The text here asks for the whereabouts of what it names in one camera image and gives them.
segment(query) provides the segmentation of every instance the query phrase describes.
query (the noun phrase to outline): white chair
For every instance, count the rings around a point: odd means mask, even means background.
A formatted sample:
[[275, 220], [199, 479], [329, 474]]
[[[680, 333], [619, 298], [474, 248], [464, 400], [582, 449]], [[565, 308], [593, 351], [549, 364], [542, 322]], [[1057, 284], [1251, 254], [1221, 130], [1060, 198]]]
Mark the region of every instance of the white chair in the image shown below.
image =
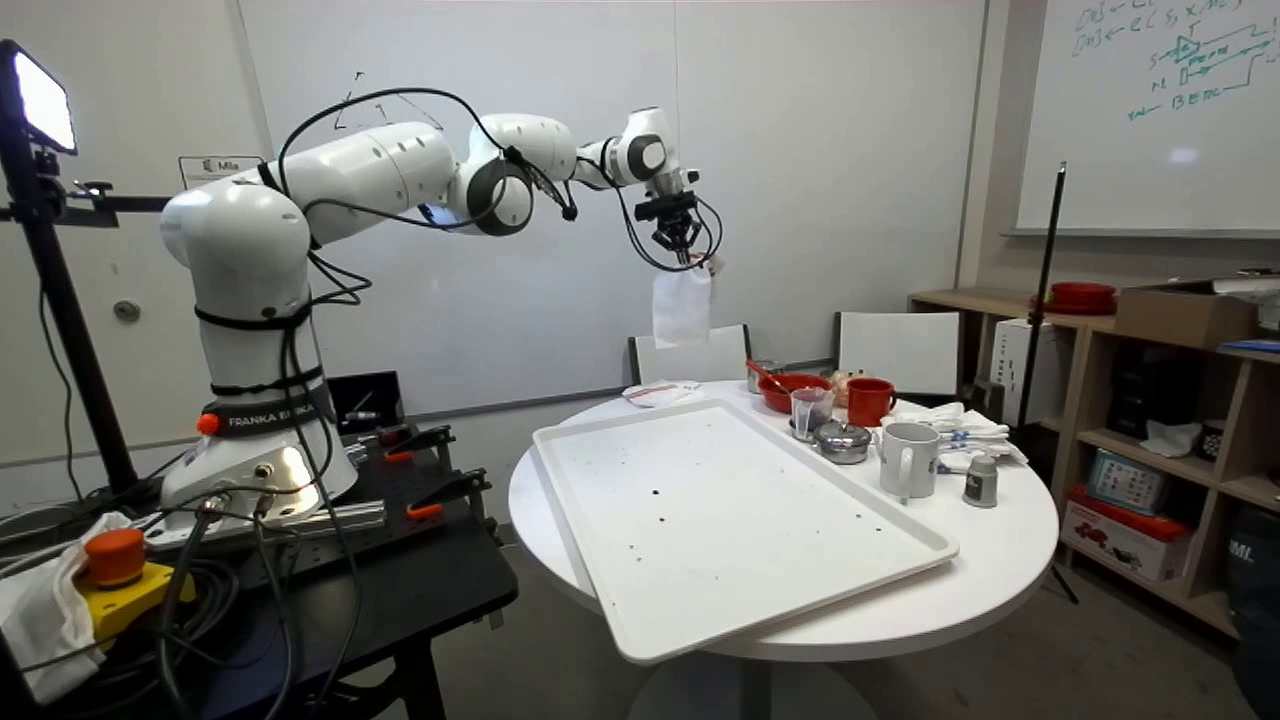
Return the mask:
[[752, 361], [749, 325], [708, 328], [706, 344], [662, 347], [651, 335], [631, 335], [631, 375], [651, 379], [746, 379]]
[[887, 379], [901, 395], [961, 391], [961, 314], [842, 314], [836, 370]]

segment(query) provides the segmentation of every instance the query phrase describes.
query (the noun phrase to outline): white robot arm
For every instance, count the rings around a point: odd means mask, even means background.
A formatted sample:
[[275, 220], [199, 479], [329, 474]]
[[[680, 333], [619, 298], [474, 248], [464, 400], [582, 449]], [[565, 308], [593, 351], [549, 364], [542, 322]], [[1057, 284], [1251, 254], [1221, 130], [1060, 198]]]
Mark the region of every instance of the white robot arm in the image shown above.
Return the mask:
[[673, 162], [665, 112], [637, 112], [615, 139], [582, 149], [549, 118], [485, 118], [457, 162], [431, 126], [369, 130], [296, 155], [180, 191], [161, 233], [191, 272], [214, 405], [199, 449], [164, 477], [164, 510], [240, 490], [274, 490], [280, 514], [305, 514], [356, 485], [329, 414], [314, 333], [307, 255], [387, 216], [440, 207], [467, 233], [514, 237], [536, 191], [643, 183], [643, 220], [693, 226], [693, 191]]

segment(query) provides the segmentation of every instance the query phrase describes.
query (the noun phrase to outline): desk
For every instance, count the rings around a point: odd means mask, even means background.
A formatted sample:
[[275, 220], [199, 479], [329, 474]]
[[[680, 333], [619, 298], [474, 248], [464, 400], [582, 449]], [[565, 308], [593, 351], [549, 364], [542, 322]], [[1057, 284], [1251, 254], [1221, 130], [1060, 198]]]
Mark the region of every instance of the desk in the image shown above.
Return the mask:
[[[395, 662], [387, 695], [400, 695], [407, 718], [446, 718], [438, 689], [431, 639], [457, 626], [482, 621], [518, 602], [518, 576], [495, 554], [495, 540], [464, 510], [448, 514], [446, 530], [422, 533], [400, 510], [425, 498], [422, 474], [364, 468], [344, 499], [385, 499], [387, 523], [380, 533], [354, 533], [360, 548], [360, 615], [344, 658], [344, 672], [378, 662]], [[294, 693], [322, 689], [339, 662], [356, 614], [348, 563], [315, 568], [283, 585], [296, 628]], [[264, 718], [280, 693], [283, 636], [275, 626], [274, 593], [247, 593], [199, 643], [225, 668], [187, 662], [180, 683], [199, 718]]]
[[[778, 434], [784, 416], [768, 414], [746, 379], [706, 386], [699, 395], [740, 405]], [[643, 414], [623, 400], [598, 405], [569, 426]], [[845, 468], [852, 485], [875, 485], [880, 466]], [[961, 546], [961, 556], [928, 576], [869, 593], [796, 621], [708, 643], [713, 658], [778, 662], [778, 663], [845, 663], [936, 650], [998, 626], [1045, 576], [1060, 521], [1045, 479], [1033, 468], [1001, 474], [1001, 506], [974, 510], [961, 499], [966, 477], [939, 477], [936, 498], [908, 506], [911, 517]], [[582, 598], [593, 598], [569, 530], [544, 492], [531, 453], [519, 457], [510, 490], [510, 514], [530, 554]]]

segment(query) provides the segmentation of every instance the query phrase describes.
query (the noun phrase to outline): white table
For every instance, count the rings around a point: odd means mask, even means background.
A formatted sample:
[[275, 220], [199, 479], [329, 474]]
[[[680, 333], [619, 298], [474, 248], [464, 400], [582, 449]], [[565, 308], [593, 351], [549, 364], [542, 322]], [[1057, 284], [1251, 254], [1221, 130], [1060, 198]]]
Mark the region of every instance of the white table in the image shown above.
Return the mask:
[[[768, 414], [764, 400], [746, 387], [746, 379], [699, 386], [699, 395], [721, 395], [752, 409], [778, 434], [787, 434], [784, 416]], [[572, 416], [569, 426], [608, 421], [623, 414], [643, 409], [608, 400]], [[880, 466], [852, 466], [845, 468], [845, 477], [858, 485], [875, 485]], [[773, 663], [845, 663], [936, 650], [998, 626], [1045, 576], [1060, 540], [1060, 517], [1033, 468], [1001, 468], [998, 510], [966, 506], [961, 490], [966, 477], [939, 477], [936, 498], [908, 506], [911, 517], [961, 546], [961, 556], [948, 568], [796, 621], [735, 632], [708, 643], [706, 652]], [[544, 492], [531, 453], [525, 453], [514, 474], [510, 514], [525, 548], [552, 576], [583, 598], [598, 598], [593, 576], [583, 573], [576, 546], [560, 523], [552, 498]]]

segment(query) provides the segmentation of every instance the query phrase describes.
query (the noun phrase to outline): plastic tray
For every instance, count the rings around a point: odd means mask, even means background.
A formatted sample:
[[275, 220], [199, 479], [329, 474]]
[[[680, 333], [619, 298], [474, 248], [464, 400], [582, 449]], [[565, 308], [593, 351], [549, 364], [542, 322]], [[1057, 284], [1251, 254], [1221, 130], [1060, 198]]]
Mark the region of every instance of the plastic tray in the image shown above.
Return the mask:
[[721, 400], [542, 430], [531, 453], [637, 663], [958, 556], [875, 490]]

